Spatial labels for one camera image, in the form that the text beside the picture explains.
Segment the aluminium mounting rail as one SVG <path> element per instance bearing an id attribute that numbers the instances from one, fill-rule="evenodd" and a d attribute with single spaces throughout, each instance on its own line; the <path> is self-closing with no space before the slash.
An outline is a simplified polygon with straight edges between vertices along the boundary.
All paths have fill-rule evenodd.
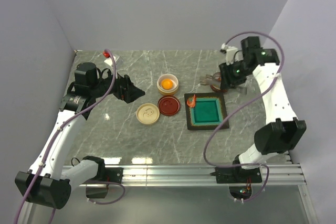
<path id="1" fill-rule="evenodd" d="M 107 165 L 107 169 L 123 169 L 121 184 L 125 187 L 201 187 L 227 186 L 218 184 L 215 168 L 204 164 L 177 165 Z M 250 176 L 253 186 L 261 186 L 267 179 L 268 186 L 306 185 L 306 179 L 299 164 L 269 164 L 270 171 L 261 168 L 255 177 Z"/>

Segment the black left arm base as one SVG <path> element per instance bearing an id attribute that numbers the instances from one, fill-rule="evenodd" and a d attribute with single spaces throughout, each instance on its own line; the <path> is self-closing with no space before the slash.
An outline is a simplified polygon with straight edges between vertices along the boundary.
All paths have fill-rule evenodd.
<path id="1" fill-rule="evenodd" d="M 99 182 L 115 182 L 119 184 L 122 182 L 123 168 L 106 168 L 104 159 L 94 156 L 85 156 L 82 161 L 93 161 L 98 164 L 97 172 L 94 177 L 90 178 L 90 180 Z"/>

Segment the cream round lid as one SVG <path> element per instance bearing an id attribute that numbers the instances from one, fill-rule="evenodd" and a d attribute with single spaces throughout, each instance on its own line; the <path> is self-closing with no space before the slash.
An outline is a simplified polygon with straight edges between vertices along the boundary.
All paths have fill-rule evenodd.
<path id="1" fill-rule="evenodd" d="M 158 121 L 160 117 L 159 108 L 152 103 L 145 103 L 138 107 L 136 118 L 144 125 L 152 125 Z"/>

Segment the cream round container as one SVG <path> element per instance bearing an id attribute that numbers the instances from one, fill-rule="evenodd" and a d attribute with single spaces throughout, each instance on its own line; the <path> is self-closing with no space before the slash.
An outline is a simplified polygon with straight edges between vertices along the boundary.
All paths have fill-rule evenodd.
<path id="1" fill-rule="evenodd" d="M 163 74 L 157 80 L 157 88 L 162 95 L 174 95 L 179 88 L 178 78 L 173 74 Z"/>

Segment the dark red round lid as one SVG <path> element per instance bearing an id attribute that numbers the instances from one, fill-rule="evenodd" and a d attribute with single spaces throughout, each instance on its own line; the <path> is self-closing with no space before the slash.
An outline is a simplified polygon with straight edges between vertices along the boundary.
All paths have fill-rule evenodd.
<path id="1" fill-rule="evenodd" d="M 181 108 L 179 100 L 175 96 L 166 95 L 158 100 L 159 112 L 165 116 L 174 116 Z"/>

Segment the red toy shrimp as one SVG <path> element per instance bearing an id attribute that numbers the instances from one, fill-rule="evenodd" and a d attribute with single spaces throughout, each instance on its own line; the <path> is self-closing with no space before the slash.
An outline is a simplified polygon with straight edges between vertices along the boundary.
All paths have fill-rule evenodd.
<path id="1" fill-rule="evenodd" d="M 195 106 L 196 106 L 196 94 L 193 94 L 192 97 L 190 97 L 190 98 L 187 99 L 186 105 L 189 108 L 195 108 Z"/>

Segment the dark red steel-lined container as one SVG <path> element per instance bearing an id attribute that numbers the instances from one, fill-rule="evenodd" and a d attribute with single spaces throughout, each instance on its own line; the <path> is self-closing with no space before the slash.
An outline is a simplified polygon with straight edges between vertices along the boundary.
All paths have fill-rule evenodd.
<path id="1" fill-rule="evenodd" d="M 216 77 L 220 77 L 221 78 L 221 73 L 220 72 L 216 72 L 214 73 L 211 78 L 216 78 Z M 220 83 L 219 83 L 219 86 L 214 86 L 214 85 L 210 85 L 211 89 L 214 91 L 214 92 L 221 92 L 220 90 Z"/>

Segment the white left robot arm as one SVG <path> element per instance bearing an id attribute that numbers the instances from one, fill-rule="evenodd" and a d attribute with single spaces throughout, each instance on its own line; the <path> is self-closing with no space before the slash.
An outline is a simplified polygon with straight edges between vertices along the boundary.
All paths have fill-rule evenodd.
<path id="1" fill-rule="evenodd" d="M 100 70 L 92 62 L 77 65 L 75 80 L 63 97 L 56 124 L 40 156 L 27 172 L 18 172 L 15 184 L 27 202 L 61 209 L 71 192 L 82 183 L 106 182 L 111 175 L 104 159 L 86 156 L 67 172 L 62 168 L 80 128 L 86 123 L 93 105 L 113 94 L 125 103 L 145 95 L 128 75 L 114 75 L 108 68 Z"/>

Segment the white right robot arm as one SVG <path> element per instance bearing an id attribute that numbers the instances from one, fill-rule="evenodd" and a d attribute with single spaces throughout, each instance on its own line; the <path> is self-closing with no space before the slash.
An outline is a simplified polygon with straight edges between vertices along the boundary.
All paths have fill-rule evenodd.
<path id="1" fill-rule="evenodd" d="M 282 81 L 284 55 L 280 49 L 264 48 L 258 36 L 248 36 L 241 47 L 222 44 L 225 62 L 219 65 L 221 89 L 233 89 L 253 76 L 260 95 L 244 104 L 247 107 L 262 100 L 265 108 L 265 126 L 254 134 L 250 148 L 238 155 L 232 177 L 238 182 L 250 176 L 250 169 L 264 164 L 268 159 L 293 150 L 307 129 L 306 122 L 298 119 L 292 109 Z"/>

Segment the metal food tongs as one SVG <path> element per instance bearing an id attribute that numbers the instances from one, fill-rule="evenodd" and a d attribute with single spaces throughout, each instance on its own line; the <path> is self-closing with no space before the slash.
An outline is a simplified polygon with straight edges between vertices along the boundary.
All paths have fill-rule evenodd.
<path id="1" fill-rule="evenodd" d="M 210 75 L 210 74 L 206 74 L 205 76 L 200 77 L 200 85 L 203 85 L 203 86 L 210 86 L 210 85 L 219 86 L 219 82 L 216 82 L 216 81 L 212 80 L 211 76 L 212 75 Z M 243 94 L 243 95 L 247 94 L 247 88 L 246 87 L 236 86 L 236 87 L 233 87 L 233 88 L 229 88 L 229 90 L 234 90 L 234 91 L 236 91 L 240 94 Z"/>

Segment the orange egg tart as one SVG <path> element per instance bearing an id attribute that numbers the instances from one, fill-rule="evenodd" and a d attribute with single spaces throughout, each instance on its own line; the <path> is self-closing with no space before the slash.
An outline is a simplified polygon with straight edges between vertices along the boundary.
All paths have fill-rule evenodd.
<path id="1" fill-rule="evenodd" d="M 163 79 L 161 81 L 161 87 L 164 90 L 171 90 L 174 87 L 174 83 L 171 79 Z"/>

